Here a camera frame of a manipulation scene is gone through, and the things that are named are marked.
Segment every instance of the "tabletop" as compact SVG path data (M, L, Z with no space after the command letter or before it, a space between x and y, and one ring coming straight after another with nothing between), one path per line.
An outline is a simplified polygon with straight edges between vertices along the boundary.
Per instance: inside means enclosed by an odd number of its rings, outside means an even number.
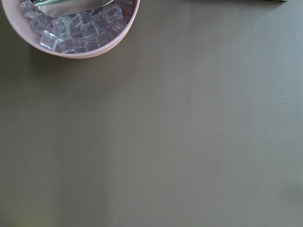
M303 1L142 0L83 60L0 27L1 227L303 226Z

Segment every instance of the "pink bowl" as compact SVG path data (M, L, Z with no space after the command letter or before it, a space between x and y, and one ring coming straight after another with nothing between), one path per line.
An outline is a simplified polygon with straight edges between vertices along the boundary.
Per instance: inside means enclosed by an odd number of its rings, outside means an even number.
M98 55L101 55L112 48L114 48L121 40L125 37L127 32L129 31L130 27L132 26L134 22L134 18L136 17L136 14L138 12L140 0L134 0L134 13L132 15L131 20L127 24L126 28L123 30L123 32L118 35L113 41L106 44L105 46L100 47L99 49L86 52L86 53L73 53L73 54L67 54L67 53L57 53L49 51L39 45L39 41L41 36L35 34L32 32L28 19L24 18L22 16L21 10L20 10L20 0L1 0L4 12L6 14L6 17L8 18L10 24L15 29L15 31L29 44L31 44L33 47L53 55L57 55L64 58L91 58Z

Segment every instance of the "metal ice scoop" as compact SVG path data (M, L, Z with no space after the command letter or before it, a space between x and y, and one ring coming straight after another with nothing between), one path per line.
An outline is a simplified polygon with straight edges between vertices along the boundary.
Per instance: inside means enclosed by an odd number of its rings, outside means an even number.
M42 12L59 17L106 6L114 0L31 0Z

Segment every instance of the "ice cube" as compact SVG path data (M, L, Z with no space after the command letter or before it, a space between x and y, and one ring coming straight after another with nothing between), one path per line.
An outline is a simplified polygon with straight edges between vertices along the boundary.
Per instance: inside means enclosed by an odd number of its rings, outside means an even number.
M104 46L111 41L111 36L109 35L109 31L103 30L99 33L98 42L100 46Z
M74 38L74 50L76 53L85 53L87 52L85 40L83 37Z
M40 45L50 51L55 51L58 44L58 37L48 31L44 31L40 39Z
M81 24L83 24L81 13L69 14L66 15L65 18L71 22L71 26L73 27L79 27Z
M96 14L98 14L99 12L102 12L102 11L103 11L103 7L96 8L96 9L93 10L93 14L92 14L92 15L94 16L94 15L96 15Z
M98 36L98 29L93 21L81 25L81 32L85 38Z
M71 26L71 36L73 38L83 37L83 34L81 32L81 28L80 27Z
M41 17L34 17L29 21L30 27L33 31L33 33L43 35L43 32L46 30L48 32L51 32L52 28L47 23L47 21L42 20Z
M107 13L109 24L113 25L116 21L123 19L122 10L116 3L103 7L103 11Z
M122 8L122 14L123 14L123 20L128 23L131 18L132 18L132 15L133 15L133 9L131 6L129 5L125 5L123 6Z
M84 11L80 15L84 24L90 22L92 19L92 11Z
M109 29L110 26L107 22L107 12L99 12L93 16L93 21L99 32L102 32L105 29Z
M98 36L90 36L85 38L85 46L87 51L93 51L100 48L98 43Z
M71 23L65 17L53 19L53 33L58 37L64 37L71 34Z
M112 29L109 31L110 35L113 38L116 38L126 27L125 21L117 21Z
M38 15L42 15L40 11L37 10L36 6L31 1L25 1L20 4L22 15L24 17L34 18Z
M74 53L74 42L72 37L66 36L64 38L60 38L58 40L58 46L60 48L61 53Z

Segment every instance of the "bowl rim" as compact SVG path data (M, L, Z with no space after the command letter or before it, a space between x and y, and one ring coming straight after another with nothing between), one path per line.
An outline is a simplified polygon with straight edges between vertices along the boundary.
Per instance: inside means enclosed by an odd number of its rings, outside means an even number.
M59 52L53 52L50 51L48 49L45 49L43 47L41 47L39 44L36 44L35 42L31 41L28 37L26 37L15 25L15 22L13 20L13 15L11 13L8 12L8 6L7 6L7 2L12 1L12 0L1 0L3 9L4 9L4 13L10 23L10 25L14 28L14 30L18 33L18 35L24 39L28 44L30 44L31 46L45 52L48 54L52 54L55 56L60 56L60 57L64 57L64 58L74 58L74 59L82 59L82 58L91 58L91 57L95 57L98 55L101 55L103 53L106 53L107 51L111 50L112 48L114 48L119 42L121 42L121 40L126 36L127 32L129 31L130 27L132 26L134 19L137 15L138 12L138 8L140 5L140 0L134 0L136 6L134 8L134 13L130 19L130 21L128 22L127 26L125 27L125 29L115 38L113 39L111 42L109 42L108 44L95 49L93 51L89 51L89 52L85 52L85 53L59 53Z

